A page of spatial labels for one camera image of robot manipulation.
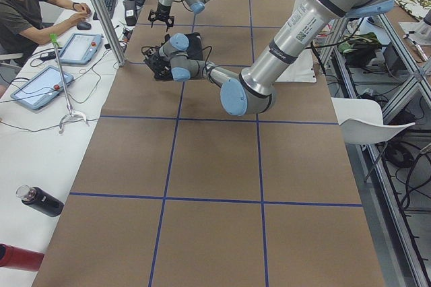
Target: dark t-shirt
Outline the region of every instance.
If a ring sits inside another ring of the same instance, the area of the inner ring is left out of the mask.
[[[0,44],[7,53],[23,53],[15,61],[23,65],[38,44],[19,33],[34,26],[42,29],[39,1],[48,0],[0,0]]]

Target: red can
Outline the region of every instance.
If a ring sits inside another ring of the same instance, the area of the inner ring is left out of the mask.
[[[0,244],[0,267],[37,272],[44,254]]]

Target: white table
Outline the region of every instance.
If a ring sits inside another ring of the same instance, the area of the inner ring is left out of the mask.
[[[89,0],[74,0],[86,2],[92,8]],[[67,19],[73,11],[65,10],[57,22]],[[75,32],[88,32],[103,34],[99,21],[88,19],[92,29],[80,31],[72,28],[58,37],[60,43],[65,43]],[[118,0],[112,24],[120,36],[124,23],[124,7],[122,0]],[[36,51],[52,48],[51,44],[40,46]],[[84,68],[90,67],[102,57],[105,48],[100,47],[96,56]],[[18,77],[31,78],[48,65],[55,65],[55,61],[47,61],[40,67],[31,67],[27,63]],[[96,91],[83,104],[72,101],[76,110],[84,112],[88,119],[97,119],[100,109],[108,96],[112,82],[117,72],[117,64],[112,52],[95,66],[100,74],[101,81]],[[64,71],[71,73],[75,78],[80,76],[82,67],[64,66]],[[92,71],[88,72],[68,88],[69,93],[77,100],[83,100],[91,92],[98,76]],[[10,86],[0,100],[0,118],[3,122],[26,129],[42,129],[58,125],[60,119],[68,113],[64,94],[55,98],[48,106],[40,111],[33,112],[11,100],[10,94],[16,89]],[[30,133],[0,124],[0,243],[13,245],[44,253],[53,235],[59,217],[50,218],[32,208],[25,206],[15,196],[20,185],[37,186],[46,192],[66,201],[69,190],[81,164],[82,158],[96,127],[96,121],[66,124],[63,134],[59,128]],[[0,268],[0,285],[31,286],[36,273],[14,269]]]

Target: black mouse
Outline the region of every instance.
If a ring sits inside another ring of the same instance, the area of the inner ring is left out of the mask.
[[[78,22],[78,24],[76,25],[76,28],[78,30],[89,30],[92,28],[92,25],[88,22],[81,21],[81,22]]]

